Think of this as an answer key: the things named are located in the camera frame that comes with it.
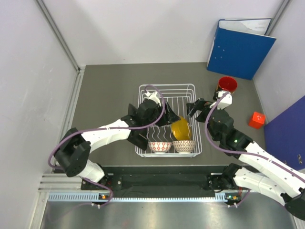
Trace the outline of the yellow patterned plate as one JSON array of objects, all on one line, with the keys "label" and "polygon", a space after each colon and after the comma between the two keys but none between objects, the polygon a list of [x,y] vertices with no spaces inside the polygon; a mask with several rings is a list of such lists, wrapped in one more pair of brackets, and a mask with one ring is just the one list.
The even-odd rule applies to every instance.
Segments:
[{"label": "yellow patterned plate", "polygon": [[172,134],[176,140],[191,140],[192,132],[187,120],[180,116],[180,121],[171,124]]}]

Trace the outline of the brown patterned small bowl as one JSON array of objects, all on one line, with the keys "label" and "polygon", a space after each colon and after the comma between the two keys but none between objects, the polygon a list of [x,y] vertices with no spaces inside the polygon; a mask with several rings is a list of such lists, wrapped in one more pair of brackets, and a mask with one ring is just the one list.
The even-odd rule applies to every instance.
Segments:
[{"label": "brown patterned small bowl", "polygon": [[196,146],[196,141],[193,140],[181,140],[173,141],[173,147],[175,151],[180,154],[189,154],[194,151]]}]

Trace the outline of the black skull mug red inside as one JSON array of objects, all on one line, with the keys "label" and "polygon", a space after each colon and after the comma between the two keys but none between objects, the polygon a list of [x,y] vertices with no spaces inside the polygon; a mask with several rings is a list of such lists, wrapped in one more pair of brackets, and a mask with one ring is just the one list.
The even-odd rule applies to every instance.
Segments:
[{"label": "black skull mug red inside", "polygon": [[234,78],[225,76],[219,79],[215,91],[227,91],[233,94],[236,91],[237,87],[238,82]]}]

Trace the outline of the black floral rectangular tray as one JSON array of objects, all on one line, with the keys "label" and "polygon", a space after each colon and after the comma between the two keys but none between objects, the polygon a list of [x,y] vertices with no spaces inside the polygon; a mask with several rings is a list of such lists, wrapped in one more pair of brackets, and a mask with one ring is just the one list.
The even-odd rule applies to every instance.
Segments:
[{"label": "black floral rectangular tray", "polygon": [[[132,104],[129,104],[128,106],[128,114],[125,122],[129,127],[144,126],[140,116],[138,115],[137,108]],[[146,138],[146,135],[147,129],[132,130],[127,140],[140,149],[146,150],[148,146],[148,139]]]}]

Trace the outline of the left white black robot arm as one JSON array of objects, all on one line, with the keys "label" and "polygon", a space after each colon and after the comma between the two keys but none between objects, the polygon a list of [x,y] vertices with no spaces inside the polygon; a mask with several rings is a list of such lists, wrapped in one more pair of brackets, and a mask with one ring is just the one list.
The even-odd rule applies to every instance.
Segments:
[{"label": "left white black robot arm", "polygon": [[108,178],[100,165],[89,160],[91,152],[119,140],[127,140],[146,150],[149,124],[165,126],[179,120],[180,117],[168,103],[161,105],[146,99],[138,107],[130,104],[126,116],[99,130],[79,133],[77,128],[70,129],[54,157],[66,176],[89,179],[97,189],[103,189],[108,184]]}]

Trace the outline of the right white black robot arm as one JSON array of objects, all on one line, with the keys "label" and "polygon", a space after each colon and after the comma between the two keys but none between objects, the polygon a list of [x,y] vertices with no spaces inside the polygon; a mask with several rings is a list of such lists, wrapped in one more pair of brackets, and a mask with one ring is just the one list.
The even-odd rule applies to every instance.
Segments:
[{"label": "right white black robot arm", "polygon": [[267,196],[282,205],[294,217],[305,219],[305,175],[281,162],[253,139],[234,127],[234,120],[222,108],[224,98],[211,103],[202,98],[188,103],[189,117],[199,111],[197,122],[204,123],[204,131],[216,149],[250,165],[254,173],[243,166],[228,165],[222,173],[223,185],[232,189],[244,187]]}]

